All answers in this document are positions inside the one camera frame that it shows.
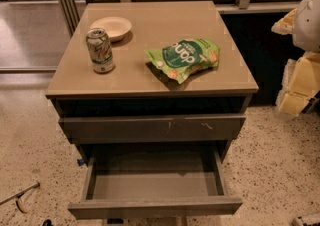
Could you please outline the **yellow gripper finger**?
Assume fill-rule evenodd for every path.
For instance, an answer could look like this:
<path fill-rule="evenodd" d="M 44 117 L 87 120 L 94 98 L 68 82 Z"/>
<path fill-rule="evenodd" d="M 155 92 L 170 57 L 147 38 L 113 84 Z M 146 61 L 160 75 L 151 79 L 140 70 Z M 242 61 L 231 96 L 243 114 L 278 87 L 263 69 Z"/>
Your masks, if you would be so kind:
<path fill-rule="evenodd" d="M 280 35 L 291 34 L 296 11 L 297 9 L 291 10 L 283 18 L 275 22 L 271 27 L 271 31 Z"/>
<path fill-rule="evenodd" d="M 320 53 L 305 52 L 285 65 L 276 108 L 286 117 L 298 116 L 320 92 Z"/>

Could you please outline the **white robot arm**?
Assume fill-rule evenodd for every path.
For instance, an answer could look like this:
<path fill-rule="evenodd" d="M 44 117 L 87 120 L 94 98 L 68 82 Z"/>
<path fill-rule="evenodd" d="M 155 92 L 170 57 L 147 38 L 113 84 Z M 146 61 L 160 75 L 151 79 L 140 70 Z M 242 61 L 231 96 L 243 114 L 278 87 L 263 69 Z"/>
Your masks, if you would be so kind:
<path fill-rule="evenodd" d="M 271 31 L 292 36 L 304 54 L 289 59 L 284 68 L 282 89 L 276 99 L 277 114 L 289 120 L 319 102 L 320 92 L 320 0 L 302 0 L 277 21 Z"/>

